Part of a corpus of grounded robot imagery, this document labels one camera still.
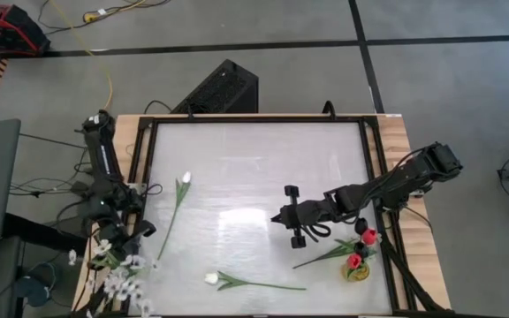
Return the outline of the dark blue round stool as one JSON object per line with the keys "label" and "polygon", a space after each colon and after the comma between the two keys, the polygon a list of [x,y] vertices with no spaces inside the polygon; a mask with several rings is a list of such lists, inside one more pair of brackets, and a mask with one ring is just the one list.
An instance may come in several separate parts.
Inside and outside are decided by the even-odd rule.
{"label": "dark blue round stool", "polygon": [[[37,269],[48,269],[50,280],[44,281],[41,276],[37,276]],[[15,282],[14,291],[19,298],[26,299],[29,306],[42,307],[51,300],[56,283],[57,267],[50,262],[40,262]]]}

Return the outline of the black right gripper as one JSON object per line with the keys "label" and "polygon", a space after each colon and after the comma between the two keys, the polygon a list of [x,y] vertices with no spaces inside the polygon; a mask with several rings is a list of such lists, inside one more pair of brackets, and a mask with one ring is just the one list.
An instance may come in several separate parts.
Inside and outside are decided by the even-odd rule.
{"label": "black right gripper", "polygon": [[307,246],[307,234],[314,242],[318,238],[328,238],[331,235],[326,222],[333,222],[335,209],[327,200],[298,202],[299,188],[296,185],[286,185],[285,195],[290,198],[290,204],[280,209],[280,214],[273,216],[272,223],[283,225],[287,230],[293,231],[291,247],[293,249]]}

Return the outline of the white tulip with green stem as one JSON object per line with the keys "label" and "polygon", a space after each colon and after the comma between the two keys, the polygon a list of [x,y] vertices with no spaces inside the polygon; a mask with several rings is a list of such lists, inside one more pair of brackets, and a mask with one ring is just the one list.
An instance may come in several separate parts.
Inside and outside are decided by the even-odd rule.
{"label": "white tulip with green stem", "polygon": [[165,238],[164,238],[164,241],[163,241],[163,244],[161,246],[161,249],[156,257],[156,259],[158,261],[161,260],[162,256],[163,256],[163,252],[167,246],[167,243],[170,239],[170,235],[171,235],[171,231],[172,231],[172,228],[173,228],[173,225],[175,223],[175,220],[176,220],[176,216],[178,214],[178,211],[179,211],[179,207],[180,205],[182,204],[183,200],[185,199],[186,197],[186,194],[191,186],[191,181],[192,181],[192,173],[190,171],[187,171],[181,179],[176,179],[176,201],[175,201],[175,207],[174,207],[174,210],[173,210],[173,214],[172,214],[172,217],[171,217],[171,220],[170,220],[170,223],[169,223],[169,226],[168,226],[168,229],[167,229],[167,232],[166,232],[166,235],[165,235]]}
{"label": "white tulip with green stem", "polygon": [[213,286],[217,285],[217,289],[219,291],[228,290],[228,289],[235,288],[235,287],[248,286],[248,285],[275,288],[275,289],[281,289],[281,290],[289,290],[289,291],[305,291],[306,290],[306,288],[303,288],[303,287],[291,287],[291,286],[283,286],[283,285],[277,285],[277,284],[250,282],[250,281],[236,278],[234,276],[230,276],[222,271],[217,271],[217,272],[206,274],[204,277],[204,282],[206,284],[213,285]]}

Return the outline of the white baby's breath bunch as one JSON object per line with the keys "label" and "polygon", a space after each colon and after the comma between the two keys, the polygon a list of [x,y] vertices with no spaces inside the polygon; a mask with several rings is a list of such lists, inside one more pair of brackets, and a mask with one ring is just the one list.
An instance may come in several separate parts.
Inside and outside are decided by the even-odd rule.
{"label": "white baby's breath bunch", "polygon": [[140,318],[152,316],[152,301],[145,295],[144,282],[139,274],[146,268],[146,260],[136,254],[125,257],[114,254],[107,239],[90,238],[82,276],[80,294],[72,303],[72,318],[97,318],[109,304],[130,301]]}

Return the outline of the small yellow glass vase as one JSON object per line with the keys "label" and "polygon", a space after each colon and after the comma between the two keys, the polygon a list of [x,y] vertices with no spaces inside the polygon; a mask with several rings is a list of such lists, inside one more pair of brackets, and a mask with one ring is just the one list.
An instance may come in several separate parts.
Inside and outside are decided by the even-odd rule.
{"label": "small yellow glass vase", "polygon": [[360,282],[366,280],[370,274],[368,264],[361,264],[357,269],[350,269],[346,264],[341,267],[341,274],[347,282]]}

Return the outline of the black computer tower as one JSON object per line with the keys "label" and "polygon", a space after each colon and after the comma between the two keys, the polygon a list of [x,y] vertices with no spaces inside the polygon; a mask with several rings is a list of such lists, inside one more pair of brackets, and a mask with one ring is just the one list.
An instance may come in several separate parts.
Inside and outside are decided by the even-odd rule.
{"label": "black computer tower", "polygon": [[225,59],[180,102],[172,114],[257,113],[259,78]]}

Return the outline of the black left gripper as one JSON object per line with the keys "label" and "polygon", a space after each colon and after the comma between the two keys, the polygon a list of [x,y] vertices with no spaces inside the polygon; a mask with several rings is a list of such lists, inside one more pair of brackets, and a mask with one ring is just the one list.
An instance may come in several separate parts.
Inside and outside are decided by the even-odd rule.
{"label": "black left gripper", "polygon": [[150,237],[156,232],[156,227],[146,220],[137,223],[130,231],[121,217],[104,217],[103,238],[111,243],[110,252],[114,256],[137,254],[141,247],[141,239]]}

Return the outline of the red and black tool case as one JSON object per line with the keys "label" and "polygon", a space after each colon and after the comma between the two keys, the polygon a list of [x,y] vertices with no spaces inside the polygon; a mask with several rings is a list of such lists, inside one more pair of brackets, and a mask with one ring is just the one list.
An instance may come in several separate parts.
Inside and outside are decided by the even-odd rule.
{"label": "red and black tool case", "polygon": [[49,38],[26,11],[0,4],[0,53],[37,57],[49,48]]}

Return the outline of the black metal table frame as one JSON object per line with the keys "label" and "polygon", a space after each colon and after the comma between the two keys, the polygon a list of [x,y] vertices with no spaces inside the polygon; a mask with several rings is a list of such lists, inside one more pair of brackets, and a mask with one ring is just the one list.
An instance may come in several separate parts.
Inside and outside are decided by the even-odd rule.
{"label": "black metal table frame", "polygon": [[[370,116],[342,116],[338,115],[335,121],[331,121],[327,116],[265,116],[262,114],[254,114],[254,115],[243,115],[243,116],[208,116],[208,115],[199,115],[194,117],[186,117],[182,115],[177,116],[166,116],[166,117],[148,117],[144,121],[144,125],[150,131],[150,141],[147,149],[137,149],[133,155],[133,162],[135,165],[139,165],[143,168],[142,181],[145,185],[155,185],[149,179],[150,172],[152,168],[153,162],[153,154],[155,149],[157,130],[160,125],[165,124],[255,124],[255,123],[263,123],[263,124],[278,124],[278,123],[316,123],[316,124],[349,124],[355,123],[359,127],[359,131],[361,134],[361,145],[363,149],[366,171],[368,173],[368,180],[365,182],[369,182],[371,179],[377,178],[390,170],[384,167],[384,160],[381,157],[382,144],[379,139],[378,130],[373,123],[373,119]],[[142,220],[146,220],[144,217],[144,211],[136,217],[136,224],[140,223]],[[387,208],[385,208],[380,201],[372,201],[367,207],[365,207],[360,216],[365,218],[368,221],[368,227],[377,230],[378,236],[377,241],[373,246],[368,246],[371,255],[362,260],[362,264],[368,264],[370,259],[374,255],[380,255],[383,260],[384,266],[384,275],[387,283],[387,291],[390,297],[390,305],[391,309],[386,314],[321,314],[321,315],[295,315],[295,314],[237,314],[237,315],[155,315],[152,312],[152,316],[150,318],[188,318],[188,317],[201,317],[201,318],[318,318],[318,317],[326,317],[326,318],[341,318],[343,316],[348,317],[358,317],[358,316],[368,316],[368,315],[391,315],[395,314],[398,310],[398,300],[395,292],[395,283],[392,271],[394,269],[399,269],[401,272],[406,272],[406,266],[402,263],[398,254],[396,253],[394,247],[391,245],[390,240],[388,239],[383,223],[383,213]],[[358,239],[361,241],[361,236],[359,236],[355,231],[355,235],[351,239]],[[150,269],[153,269],[156,266],[154,261],[151,261],[145,257],[143,257],[139,252],[136,254],[146,260],[146,268],[142,270],[139,274],[140,280],[144,282],[144,287],[146,287],[144,276],[146,272]],[[346,264],[347,258],[349,255],[341,256],[344,259],[344,265]],[[123,306],[121,309],[122,316],[134,317],[140,315],[137,308],[130,302],[123,302]]]}

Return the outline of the black floor beam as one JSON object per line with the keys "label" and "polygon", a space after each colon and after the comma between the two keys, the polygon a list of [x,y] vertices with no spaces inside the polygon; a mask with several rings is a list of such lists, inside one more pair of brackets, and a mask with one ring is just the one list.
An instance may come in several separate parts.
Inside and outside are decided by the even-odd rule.
{"label": "black floor beam", "polygon": [[59,232],[50,226],[35,223],[10,213],[5,214],[2,237],[19,237],[27,243],[60,252],[74,250],[78,255],[83,255],[87,246],[85,238],[67,232]]}

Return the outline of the white glossy work surface sheet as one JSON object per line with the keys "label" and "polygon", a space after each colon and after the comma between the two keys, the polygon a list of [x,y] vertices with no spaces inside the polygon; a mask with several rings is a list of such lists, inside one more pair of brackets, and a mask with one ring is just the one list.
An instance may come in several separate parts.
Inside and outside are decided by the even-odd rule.
{"label": "white glossy work surface sheet", "polygon": [[[176,179],[190,171],[191,186],[179,207],[160,261],[176,201]],[[289,203],[284,188],[302,200],[320,200],[333,188],[368,180],[355,123],[165,124],[157,130],[150,181],[162,186],[148,197],[144,217],[156,232],[140,253],[156,266],[146,272],[145,293],[155,315],[386,314],[390,297],[383,260],[374,255],[366,280],[347,282],[341,257],[293,269],[355,235],[334,223],[328,238],[291,247],[292,232],[271,218]],[[289,291],[241,286],[219,291],[204,282],[222,271]]]}

